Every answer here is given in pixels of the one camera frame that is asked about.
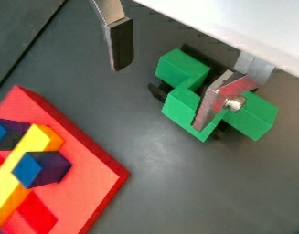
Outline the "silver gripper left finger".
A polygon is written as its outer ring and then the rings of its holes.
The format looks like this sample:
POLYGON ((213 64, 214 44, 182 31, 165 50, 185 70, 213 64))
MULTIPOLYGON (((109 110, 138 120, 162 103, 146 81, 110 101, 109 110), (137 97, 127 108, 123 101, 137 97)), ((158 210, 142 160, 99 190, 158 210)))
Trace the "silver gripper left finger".
POLYGON ((110 67, 125 69, 134 61, 134 19, 123 11, 122 0, 90 0, 103 24, 110 67))

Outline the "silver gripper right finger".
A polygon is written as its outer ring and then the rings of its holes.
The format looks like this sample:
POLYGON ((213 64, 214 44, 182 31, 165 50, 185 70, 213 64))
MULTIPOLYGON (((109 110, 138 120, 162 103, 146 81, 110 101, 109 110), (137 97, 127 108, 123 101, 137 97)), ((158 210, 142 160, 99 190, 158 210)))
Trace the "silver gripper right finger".
POLYGON ((241 52, 234 70, 226 70, 207 87, 193 118, 193 128, 205 130, 215 115, 227 109, 238 112, 246 98, 242 93, 260 89, 270 79, 276 66, 248 52, 241 52))

